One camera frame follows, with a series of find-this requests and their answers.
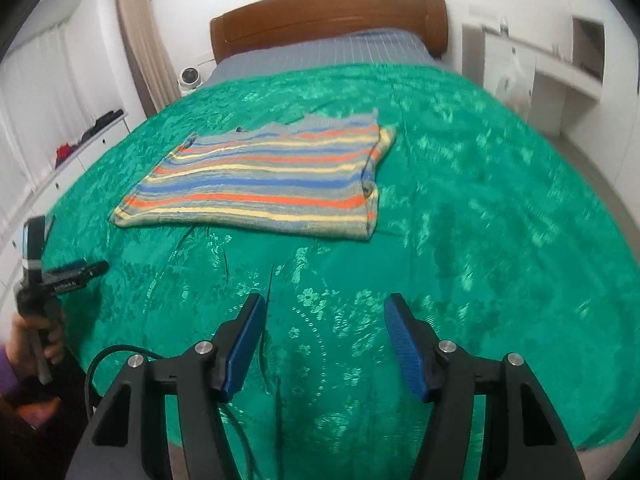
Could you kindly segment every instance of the beige curtain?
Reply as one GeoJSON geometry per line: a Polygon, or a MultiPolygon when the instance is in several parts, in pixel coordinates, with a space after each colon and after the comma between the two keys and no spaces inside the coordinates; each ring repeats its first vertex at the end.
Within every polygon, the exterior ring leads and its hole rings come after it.
{"type": "Polygon", "coordinates": [[[146,85],[145,93],[151,98],[156,112],[180,98],[178,81],[169,56],[158,33],[150,0],[117,0],[120,25],[127,50],[146,85]]]}

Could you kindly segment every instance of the bed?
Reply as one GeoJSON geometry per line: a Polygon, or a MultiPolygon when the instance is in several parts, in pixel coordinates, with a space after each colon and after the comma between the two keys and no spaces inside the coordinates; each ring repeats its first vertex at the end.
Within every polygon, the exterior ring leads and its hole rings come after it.
{"type": "MultiPolygon", "coordinates": [[[[447,49],[445,1],[265,0],[210,23],[221,67],[294,44],[353,43],[350,35],[371,30],[409,33],[434,61],[354,58],[272,75],[229,69],[78,180],[53,210],[46,264],[103,258],[111,270],[65,298],[70,348],[85,367],[116,343],[178,354],[234,317],[250,291],[266,294],[273,267],[264,367],[254,357],[231,408],[263,478],[408,478],[429,407],[399,375],[382,319],[390,292],[468,352],[524,355],[576,446],[620,436],[640,394],[628,373],[640,357],[636,263],[604,206],[543,138],[434,64],[447,49]],[[193,132],[373,108],[397,138],[378,171],[378,226],[368,242],[108,221],[193,132]]],[[[98,390],[124,358],[101,365],[98,390]]],[[[175,410],[168,422],[177,441],[175,410]]],[[[240,443],[228,435],[243,471],[240,443]]],[[[469,478],[481,435],[479,400],[469,478]]]]}

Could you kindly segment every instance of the yellow stripe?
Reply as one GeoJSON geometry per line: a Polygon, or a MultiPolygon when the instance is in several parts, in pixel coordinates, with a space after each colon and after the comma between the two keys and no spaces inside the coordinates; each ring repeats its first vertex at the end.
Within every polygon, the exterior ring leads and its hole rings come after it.
{"type": "Polygon", "coordinates": [[[233,209],[227,207],[171,207],[171,208],[156,208],[140,213],[130,215],[123,211],[120,206],[114,209],[114,214],[122,218],[123,220],[129,220],[138,216],[153,214],[153,213],[214,213],[236,216],[251,216],[255,218],[267,218],[269,220],[275,220],[278,222],[367,222],[367,217],[364,215],[343,215],[343,216],[326,216],[326,215],[286,215],[278,213],[269,213],[267,211],[254,211],[245,209],[233,209]]]}
{"type": "MultiPolygon", "coordinates": [[[[388,148],[391,145],[391,136],[389,132],[385,128],[380,129],[380,140],[384,146],[384,148],[388,148]]],[[[385,150],[380,150],[382,155],[384,155],[385,150]]]]}
{"type": "Polygon", "coordinates": [[[204,168],[195,168],[194,170],[181,171],[163,176],[147,175],[144,182],[158,182],[167,180],[174,176],[184,176],[188,174],[201,173],[203,171],[212,170],[257,170],[257,171],[273,171],[274,173],[335,173],[336,171],[355,170],[362,166],[362,162],[354,162],[353,164],[342,164],[332,168],[287,168],[286,166],[251,166],[249,164],[216,164],[213,166],[205,166],[204,168]]]}
{"type": "Polygon", "coordinates": [[[266,140],[265,142],[248,142],[247,144],[238,144],[236,146],[227,146],[226,148],[218,148],[216,150],[210,150],[209,152],[195,153],[194,155],[175,155],[175,153],[169,153],[171,158],[175,160],[188,160],[189,158],[198,158],[200,156],[211,155],[211,153],[227,152],[228,150],[237,150],[239,148],[249,148],[254,146],[290,146],[290,147],[313,147],[313,146],[325,146],[328,144],[356,144],[358,142],[371,141],[371,135],[369,136],[357,136],[357,137],[338,137],[337,139],[327,140],[310,140],[310,141],[292,141],[292,140],[266,140]]]}

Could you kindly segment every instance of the wooden headboard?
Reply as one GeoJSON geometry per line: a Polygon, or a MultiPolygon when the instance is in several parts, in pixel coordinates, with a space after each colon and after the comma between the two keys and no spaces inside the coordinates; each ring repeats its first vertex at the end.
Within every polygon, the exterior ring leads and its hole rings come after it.
{"type": "Polygon", "coordinates": [[[250,50],[379,27],[414,32],[433,57],[447,51],[444,0],[263,0],[211,20],[211,47],[220,62],[250,50]]]}

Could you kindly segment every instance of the blue gripper pad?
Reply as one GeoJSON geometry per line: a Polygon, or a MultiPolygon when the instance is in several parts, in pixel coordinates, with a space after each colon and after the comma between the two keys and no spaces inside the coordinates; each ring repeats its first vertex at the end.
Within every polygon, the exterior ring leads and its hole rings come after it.
{"type": "Polygon", "coordinates": [[[220,391],[227,402],[242,389],[265,322],[266,302],[264,298],[259,294],[250,294],[244,302],[240,314],[233,321],[233,323],[241,323],[242,325],[238,327],[238,335],[226,354],[225,377],[220,391]]]}
{"type": "Polygon", "coordinates": [[[426,402],[429,385],[426,380],[425,356],[408,323],[415,321],[399,294],[392,294],[385,301],[385,324],[396,351],[400,371],[411,392],[426,402]]]}

